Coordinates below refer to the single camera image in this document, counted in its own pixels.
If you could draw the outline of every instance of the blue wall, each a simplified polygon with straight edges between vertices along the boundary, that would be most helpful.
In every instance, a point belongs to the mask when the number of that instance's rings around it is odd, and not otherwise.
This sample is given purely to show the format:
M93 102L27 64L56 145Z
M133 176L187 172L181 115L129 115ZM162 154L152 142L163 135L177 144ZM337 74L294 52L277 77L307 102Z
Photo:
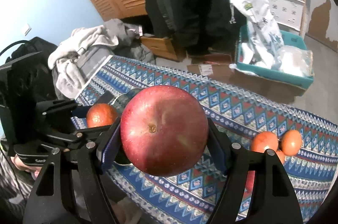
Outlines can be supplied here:
M26 23L32 29L24 36L21 28ZM73 29L102 23L90 0L0 0L0 51L15 41L35 36L58 45ZM16 48L0 56L0 65Z

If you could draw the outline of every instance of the white towel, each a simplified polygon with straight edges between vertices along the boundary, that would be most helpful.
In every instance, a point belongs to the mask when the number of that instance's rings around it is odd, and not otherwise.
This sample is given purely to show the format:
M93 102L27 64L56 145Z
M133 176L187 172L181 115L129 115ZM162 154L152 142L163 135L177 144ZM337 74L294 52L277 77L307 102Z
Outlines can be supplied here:
M75 98L85 85L75 62L90 46L103 45L112 50L119 44L118 38L105 26L73 30L71 37L60 43L60 46L49 56L48 67L57 67L59 76L56 87L68 98Z

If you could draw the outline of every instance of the blue patterned fabric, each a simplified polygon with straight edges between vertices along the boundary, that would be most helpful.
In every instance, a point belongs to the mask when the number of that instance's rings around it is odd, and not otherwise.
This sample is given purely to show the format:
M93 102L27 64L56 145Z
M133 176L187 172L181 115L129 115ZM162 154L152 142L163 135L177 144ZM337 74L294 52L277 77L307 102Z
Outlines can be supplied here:
M286 157L284 167L304 222L317 211L330 188L338 162L337 126L323 118L207 77L119 56L113 56L96 73L77 102L93 105L109 91L116 97L112 105L121 112L132 97L131 92L160 84L191 93L217 128L247 149L261 131L272 131L281 138L290 129L298 130L303 138L302 147L296 156ZM77 128L86 127L85 119L74 118L74 123ZM206 223L226 181L207 149L194 168L177 176L154 177L133 165L116 163L108 173L153 218L171 224ZM237 220L246 217L250 200L251 195L245 190Z

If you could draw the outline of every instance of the wooden drawer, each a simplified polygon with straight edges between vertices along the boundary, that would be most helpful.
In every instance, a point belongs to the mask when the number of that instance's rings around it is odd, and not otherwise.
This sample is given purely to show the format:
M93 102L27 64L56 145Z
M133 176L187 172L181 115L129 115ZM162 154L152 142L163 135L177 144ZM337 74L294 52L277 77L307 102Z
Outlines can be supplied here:
M171 38L141 37L143 45L148 47L154 55L167 59L181 61L185 58L185 49Z

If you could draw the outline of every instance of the label sticker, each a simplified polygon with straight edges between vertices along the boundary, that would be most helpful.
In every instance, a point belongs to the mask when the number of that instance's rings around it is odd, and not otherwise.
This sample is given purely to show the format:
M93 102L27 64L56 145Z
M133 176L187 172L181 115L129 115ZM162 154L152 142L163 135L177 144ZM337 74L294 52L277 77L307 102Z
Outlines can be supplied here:
M141 25L139 26L139 36L143 36L143 29Z
M212 75L212 66L209 64L198 65L199 72L201 75Z

